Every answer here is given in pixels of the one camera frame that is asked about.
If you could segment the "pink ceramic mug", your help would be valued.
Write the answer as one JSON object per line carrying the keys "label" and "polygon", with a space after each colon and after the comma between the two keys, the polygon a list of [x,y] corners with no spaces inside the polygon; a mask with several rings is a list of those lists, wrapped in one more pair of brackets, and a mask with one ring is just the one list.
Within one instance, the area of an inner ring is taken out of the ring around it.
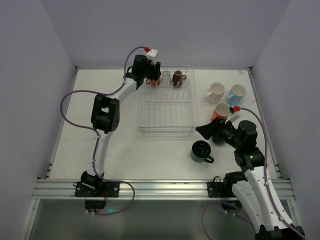
{"label": "pink ceramic mug", "polygon": [[159,77],[157,80],[147,79],[145,83],[146,83],[147,85],[152,86],[152,87],[157,87],[157,86],[160,86],[160,85],[161,85],[161,82],[162,82],[161,77]]}

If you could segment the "orange ceramic mug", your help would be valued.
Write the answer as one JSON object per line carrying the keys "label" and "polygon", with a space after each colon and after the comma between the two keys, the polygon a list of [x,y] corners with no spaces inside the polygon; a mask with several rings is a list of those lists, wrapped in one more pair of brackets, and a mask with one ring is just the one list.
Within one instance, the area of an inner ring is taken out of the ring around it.
{"label": "orange ceramic mug", "polygon": [[213,111],[211,121],[214,121],[217,117],[227,119],[230,116],[230,106],[227,103],[218,103]]}

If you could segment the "dark green ceramic mug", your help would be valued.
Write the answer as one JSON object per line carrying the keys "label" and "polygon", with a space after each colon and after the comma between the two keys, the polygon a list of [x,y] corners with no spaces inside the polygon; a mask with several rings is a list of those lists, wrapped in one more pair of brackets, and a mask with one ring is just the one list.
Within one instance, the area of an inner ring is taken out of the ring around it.
{"label": "dark green ceramic mug", "polygon": [[198,140],[191,147],[190,157],[196,163],[212,164],[215,159],[211,156],[211,151],[211,147],[206,141]]}

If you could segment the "white faceted ceramic mug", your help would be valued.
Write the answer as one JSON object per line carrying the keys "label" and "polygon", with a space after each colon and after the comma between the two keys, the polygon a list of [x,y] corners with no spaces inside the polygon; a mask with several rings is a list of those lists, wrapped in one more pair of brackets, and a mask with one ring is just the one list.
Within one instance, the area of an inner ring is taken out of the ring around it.
{"label": "white faceted ceramic mug", "polygon": [[214,82],[209,87],[209,92],[205,99],[211,104],[218,104],[225,93],[225,86],[219,82]]}

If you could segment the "light blue ceramic mug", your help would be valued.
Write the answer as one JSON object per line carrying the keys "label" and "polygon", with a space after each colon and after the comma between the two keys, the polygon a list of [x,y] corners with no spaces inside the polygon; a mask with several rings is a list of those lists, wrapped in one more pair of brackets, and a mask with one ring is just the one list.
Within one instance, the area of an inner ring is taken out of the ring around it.
{"label": "light blue ceramic mug", "polygon": [[241,103],[243,98],[246,96],[247,90],[241,84],[235,84],[231,87],[230,92],[226,98],[226,102],[229,105],[237,106]]}

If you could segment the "blue round ceramic mug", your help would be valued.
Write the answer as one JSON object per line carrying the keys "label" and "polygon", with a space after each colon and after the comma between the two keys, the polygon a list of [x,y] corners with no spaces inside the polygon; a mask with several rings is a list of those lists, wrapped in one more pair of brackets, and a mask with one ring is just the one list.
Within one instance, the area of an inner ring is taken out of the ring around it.
{"label": "blue round ceramic mug", "polygon": [[215,145],[223,145],[225,143],[225,140],[222,139],[222,138],[215,138],[213,137],[212,138],[212,142],[215,144]]}

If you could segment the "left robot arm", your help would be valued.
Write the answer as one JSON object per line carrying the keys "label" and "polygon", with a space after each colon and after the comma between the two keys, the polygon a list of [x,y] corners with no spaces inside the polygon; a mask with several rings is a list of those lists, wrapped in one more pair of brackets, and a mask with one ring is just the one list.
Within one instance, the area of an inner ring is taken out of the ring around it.
{"label": "left robot arm", "polygon": [[93,129],[97,132],[93,157],[88,169],[81,175],[81,183],[94,190],[103,186],[104,162],[113,132],[120,123],[120,104],[144,83],[145,79],[157,81],[161,75],[159,51],[150,49],[134,57],[131,72],[124,74],[123,83],[111,95],[97,94],[91,114]]}

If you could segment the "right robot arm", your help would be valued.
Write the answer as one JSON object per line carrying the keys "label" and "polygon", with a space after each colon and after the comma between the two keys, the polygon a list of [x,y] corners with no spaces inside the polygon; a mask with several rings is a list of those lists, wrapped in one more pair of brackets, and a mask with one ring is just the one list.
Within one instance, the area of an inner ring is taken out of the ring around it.
{"label": "right robot arm", "polygon": [[218,139],[234,148],[234,158],[241,168],[227,173],[225,191],[241,203],[255,230],[257,240],[304,240],[301,226],[296,226],[284,209],[270,178],[266,155],[257,147],[257,126],[242,120],[238,127],[217,117],[196,131],[206,140]]}

